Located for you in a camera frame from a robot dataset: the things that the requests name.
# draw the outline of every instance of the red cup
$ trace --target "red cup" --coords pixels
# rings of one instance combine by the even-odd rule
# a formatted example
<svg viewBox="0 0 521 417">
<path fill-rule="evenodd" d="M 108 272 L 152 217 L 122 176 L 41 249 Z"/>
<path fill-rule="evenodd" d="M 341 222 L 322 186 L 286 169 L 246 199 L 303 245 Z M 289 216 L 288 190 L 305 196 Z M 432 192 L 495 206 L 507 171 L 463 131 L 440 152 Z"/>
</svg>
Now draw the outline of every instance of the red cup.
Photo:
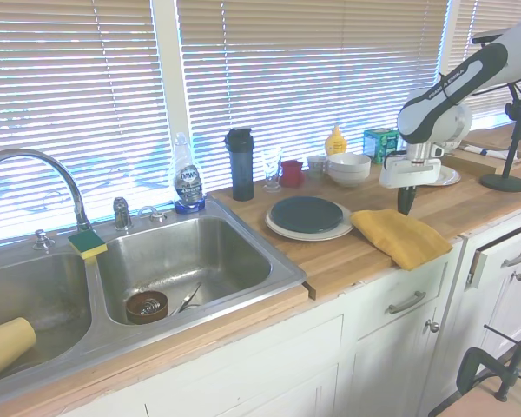
<svg viewBox="0 0 521 417">
<path fill-rule="evenodd" d="M 305 176 L 301 171 L 303 168 L 303 162 L 299 161 L 284 161 L 281 163 L 281 179 L 280 185 L 282 187 L 299 187 L 303 181 L 305 181 Z"/>
</svg>

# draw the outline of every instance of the sink basin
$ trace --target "sink basin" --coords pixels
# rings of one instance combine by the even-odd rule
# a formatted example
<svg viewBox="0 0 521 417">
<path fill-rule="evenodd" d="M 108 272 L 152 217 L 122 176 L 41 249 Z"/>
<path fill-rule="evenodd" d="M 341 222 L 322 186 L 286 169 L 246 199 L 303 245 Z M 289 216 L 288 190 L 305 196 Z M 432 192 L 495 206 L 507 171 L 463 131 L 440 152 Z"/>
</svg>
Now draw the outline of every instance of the sink basin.
<svg viewBox="0 0 521 417">
<path fill-rule="evenodd" d="M 0 379 L 56 358 L 87 333 L 91 323 L 84 263 L 72 254 L 0 268 L 0 324 L 25 318 L 36 345 L 0 374 Z"/>
<path fill-rule="evenodd" d="M 168 313 L 201 288 L 192 304 L 205 305 L 262 283 L 270 262 L 228 222 L 202 217 L 113 240 L 97 256 L 109 316 L 126 318 L 127 299 L 138 292 L 161 291 Z"/>
<path fill-rule="evenodd" d="M 0 246 L 0 324 L 19 316 L 37 344 L 0 374 L 0 403 L 22 393 L 230 314 L 300 285 L 305 273 L 220 202 L 162 222 L 134 217 L 117 231 L 93 225 L 108 251 L 83 261 L 59 232 L 46 251 L 34 238 Z M 168 311 L 201 283 L 189 308 L 144 325 L 128 322 L 125 302 L 148 289 L 168 297 Z"/>
</svg>

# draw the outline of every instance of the yellow towel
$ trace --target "yellow towel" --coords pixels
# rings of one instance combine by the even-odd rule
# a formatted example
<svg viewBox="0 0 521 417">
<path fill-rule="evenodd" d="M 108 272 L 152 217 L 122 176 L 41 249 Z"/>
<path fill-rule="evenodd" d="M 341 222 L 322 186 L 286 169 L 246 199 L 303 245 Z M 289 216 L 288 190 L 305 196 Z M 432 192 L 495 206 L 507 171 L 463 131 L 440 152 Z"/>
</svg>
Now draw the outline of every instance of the yellow towel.
<svg viewBox="0 0 521 417">
<path fill-rule="evenodd" d="M 351 222 L 407 271 L 452 250 L 452 245 L 436 230 L 396 210 L 358 211 L 351 215 Z"/>
</svg>

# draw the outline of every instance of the white plate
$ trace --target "white plate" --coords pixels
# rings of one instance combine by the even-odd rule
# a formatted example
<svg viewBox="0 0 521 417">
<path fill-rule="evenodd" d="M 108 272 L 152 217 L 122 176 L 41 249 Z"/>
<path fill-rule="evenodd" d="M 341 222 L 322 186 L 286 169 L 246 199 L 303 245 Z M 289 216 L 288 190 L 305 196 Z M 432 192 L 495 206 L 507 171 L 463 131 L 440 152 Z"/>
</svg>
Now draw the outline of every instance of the white plate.
<svg viewBox="0 0 521 417">
<path fill-rule="evenodd" d="M 326 232 L 320 232 L 320 233 L 299 233 L 299 232 L 292 232 L 291 230 L 287 230 L 285 228 L 281 228 L 276 223 L 272 221 L 270 218 L 270 212 L 272 211 L 272 208 L 270 208 L 267 211 L 267 216 L 265 218 L 265 221 L 267 223 L 267 226 L 278 235 L 282 235 L 284 237 L 288 237 L 289 239 L 295 239 L 296 241 L 306 241 L 306 242 L 320 242 L 320 241 L 329 241 L 331 239 L 335 239 L 337 237 L 341 237 L 343 235 L 347 235 L 351 230 L 353 229 L 353 225 L 351 224 L 351 221 L 349 220 L 349 217 L 351 217 L 351 211 L 349 211 L 344 206 L 334 203 L 336 206 L 338 206 L 341 209 L 341 212 L 344 215 L 343 220 L 341 221 L 338 226 L 333 228 L 332 230 L 328 230 Z"/>
<path fill-rule="evenodd" d="M 432 184 L 426 184 L 429 187 L 442 187 L 444 185 L 452 185 L 461 180 L 461 175 L 455 169 L 440 166 L 440 173 L 438 174 L 438 180 Z"/>
</svg>

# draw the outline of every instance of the black stand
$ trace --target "black stand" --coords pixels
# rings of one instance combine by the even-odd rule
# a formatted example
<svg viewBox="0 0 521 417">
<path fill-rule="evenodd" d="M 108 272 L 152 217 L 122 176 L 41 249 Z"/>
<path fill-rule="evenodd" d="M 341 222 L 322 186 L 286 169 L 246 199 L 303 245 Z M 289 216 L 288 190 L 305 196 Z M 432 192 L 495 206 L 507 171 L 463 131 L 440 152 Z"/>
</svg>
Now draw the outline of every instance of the black stand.
<svg viewBox="0 0 521 417">
<path fill-rule="evenodd" d="M 496 189 L 497 191 L 505 191 L 508 193 L 520 193 L 521 178 L 510 176 L 510 171 L 511 165 L 513 164 L 513 158 L 518 150 L 519 141 L 521 140 L 521 99 L 518 97 L 515 84 L 509 83 L 508 88 L 513 97 L 513 103 L 507 103 L 505 105 L 505 114 L 508 115 L 511 120 L 515 121 L 515 127 L 511 134 L 511 145 L 507 154 L 507 159 L 505 160 L 504 172 L 502 175 L 483 175 L 480 177 L 480 183 L 489 189 Z"/>
</svg>

